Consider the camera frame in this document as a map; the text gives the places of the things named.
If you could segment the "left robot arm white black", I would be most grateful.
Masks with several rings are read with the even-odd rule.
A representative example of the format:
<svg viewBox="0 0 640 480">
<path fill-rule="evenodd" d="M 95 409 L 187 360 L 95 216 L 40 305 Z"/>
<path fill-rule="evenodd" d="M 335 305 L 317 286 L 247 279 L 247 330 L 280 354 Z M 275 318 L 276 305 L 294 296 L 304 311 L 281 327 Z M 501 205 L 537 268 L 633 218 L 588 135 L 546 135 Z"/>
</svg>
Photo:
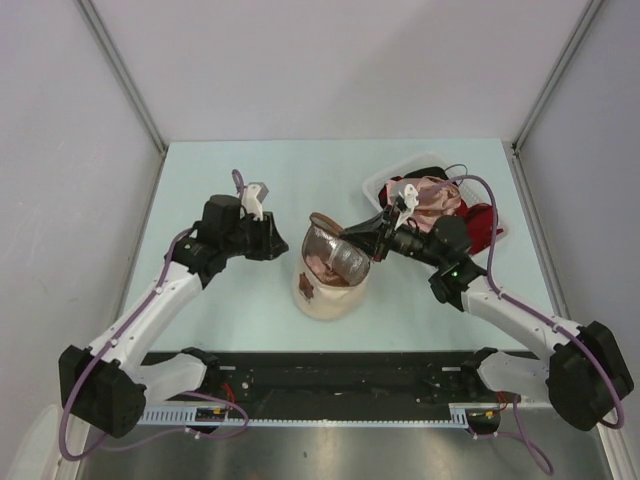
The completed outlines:
<svg viewBox="0 0 640 480">
<path fill-rule="evenodd" d="M 146 293 L 88 346 L 59 358 L 63 416 L 75 416 L 113 438 L 128 434 L 146 406 L 186 392 L 207 400 L 222 384 L 218 358 L 196 347 L 169 360 L 143 361 L 177 314 L 229 260 L 270 261 L 288 250 L 263 193 L 251 183 L 240 196 L 213 195 L 200 220 L 178 233 Z"/>
</svg>

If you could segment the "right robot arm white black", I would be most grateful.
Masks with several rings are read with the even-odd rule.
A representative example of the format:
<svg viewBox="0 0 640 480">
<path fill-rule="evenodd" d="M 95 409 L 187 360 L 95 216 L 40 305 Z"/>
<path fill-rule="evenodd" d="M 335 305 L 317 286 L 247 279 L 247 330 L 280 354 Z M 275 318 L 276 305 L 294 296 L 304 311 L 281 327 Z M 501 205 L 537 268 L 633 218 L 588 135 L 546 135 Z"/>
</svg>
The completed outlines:
<svg viewBox="0 0 640 480">
<path fill-rule="evenodd" d="M 383 212 L 339 237 L 376 262 L 395 252 L 434 267 L 429 284 L 440 303 L 487 321 L 532 352 L 530 358 L 493 348 L 476 352 L 461 376 L 469 399 L 484 401 L 502 391 L 547 402 L 581 431 L 603 423 L 610 412 L 617 415 L 615 428 L 623 424 L 621 402 L 634 381 L 611 330 L 597 321 L 583 326 L 546 316 L 492 285 L 488 269 L 467 253 L 471 242 L 461 218 L 441 217 L 423 232 L 398 226 Z"/>
</svg>

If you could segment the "beige round laundry bag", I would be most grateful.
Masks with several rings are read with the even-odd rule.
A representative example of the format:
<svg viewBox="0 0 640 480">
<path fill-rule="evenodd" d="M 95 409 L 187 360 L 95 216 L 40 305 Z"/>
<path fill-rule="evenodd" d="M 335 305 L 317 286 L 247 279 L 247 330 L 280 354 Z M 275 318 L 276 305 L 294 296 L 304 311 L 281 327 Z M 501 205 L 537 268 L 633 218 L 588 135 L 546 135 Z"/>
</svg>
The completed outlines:
<svg viewBox="0 0 640 480">
<path fill-rule="evenodd" d="M 344 228 L 313 212 L 293 274 L 293 298 L 307 316 L 322 321 L 340 319 L 364 301 L 371 260 L 342 240 Z"/>
</svg>

